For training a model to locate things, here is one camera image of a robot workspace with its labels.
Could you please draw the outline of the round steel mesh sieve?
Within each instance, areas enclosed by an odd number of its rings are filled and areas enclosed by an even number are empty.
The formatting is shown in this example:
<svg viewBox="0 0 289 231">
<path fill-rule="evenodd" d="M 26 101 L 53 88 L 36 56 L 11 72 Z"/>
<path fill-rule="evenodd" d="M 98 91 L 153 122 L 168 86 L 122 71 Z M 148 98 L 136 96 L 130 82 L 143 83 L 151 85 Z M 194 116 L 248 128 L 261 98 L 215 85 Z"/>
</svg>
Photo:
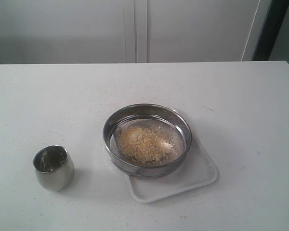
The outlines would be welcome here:
<svg viewBox="0 0 289 231">
<path fill-rule="evenodd" d="M 171 138 L 173 148 L 161 163 L 141 164 L 121 153 L 118 137 L 132 126 L 159 129 Z M 176 111 L 141 103 L 114 112 L 104 124 L 103 141 L 109 158 L 122 172 L 136 177 L 158 178 L 172 173 L 182 164 L 192 143 L 192 133 L 188 123 Z"/>
</svg>

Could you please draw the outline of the stainless steel cup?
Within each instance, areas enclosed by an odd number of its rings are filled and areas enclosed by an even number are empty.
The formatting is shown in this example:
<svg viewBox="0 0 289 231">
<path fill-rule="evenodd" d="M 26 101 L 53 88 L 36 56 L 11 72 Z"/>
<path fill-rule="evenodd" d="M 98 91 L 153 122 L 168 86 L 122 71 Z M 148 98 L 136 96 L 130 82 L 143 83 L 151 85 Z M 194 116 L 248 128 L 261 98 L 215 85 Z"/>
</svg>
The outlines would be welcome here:
<svg viewBox="0 0 289 231">
<path fill-rule="evenodd" d="M 33 158 L 33 167 L 39 184 L 53 192 L 69 185 L 75 175 L 72 158 L 66 148 L 52 145 L 40 150 Z"/>
</svg>

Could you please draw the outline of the yellow and white grain mixture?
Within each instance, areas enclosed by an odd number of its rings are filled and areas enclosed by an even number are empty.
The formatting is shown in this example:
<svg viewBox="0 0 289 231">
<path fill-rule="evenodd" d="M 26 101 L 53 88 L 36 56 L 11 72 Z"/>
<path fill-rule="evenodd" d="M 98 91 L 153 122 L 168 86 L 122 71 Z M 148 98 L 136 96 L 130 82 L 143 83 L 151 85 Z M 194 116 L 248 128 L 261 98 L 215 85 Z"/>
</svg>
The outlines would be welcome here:
<svg viewBox="0 0 289 231">
<path fill-rule="evenodd" d="M 171 152 L 171 138 L 159 129 L 132 126 L 118 137 L 121 153 L 141 164 L 161 163 Z"/>
</svg>

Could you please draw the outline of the white plastic tray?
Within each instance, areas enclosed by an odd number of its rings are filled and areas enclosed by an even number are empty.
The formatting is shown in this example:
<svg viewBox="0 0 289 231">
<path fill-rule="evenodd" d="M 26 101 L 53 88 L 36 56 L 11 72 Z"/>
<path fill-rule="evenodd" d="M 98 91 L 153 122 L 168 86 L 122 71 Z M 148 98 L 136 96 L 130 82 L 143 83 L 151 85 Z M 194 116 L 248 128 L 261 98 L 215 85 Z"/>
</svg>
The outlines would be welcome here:
<svg viewBox="0 0 289 231">
<path fill-rule="evenodd" d="M 197 133 L 186 159 L 174 172 L 160 178 L 126 175 L 132 197 L 140 203 L 151 203 L 214 183 L 219 170 L 201 144 Z"/>
</svg>

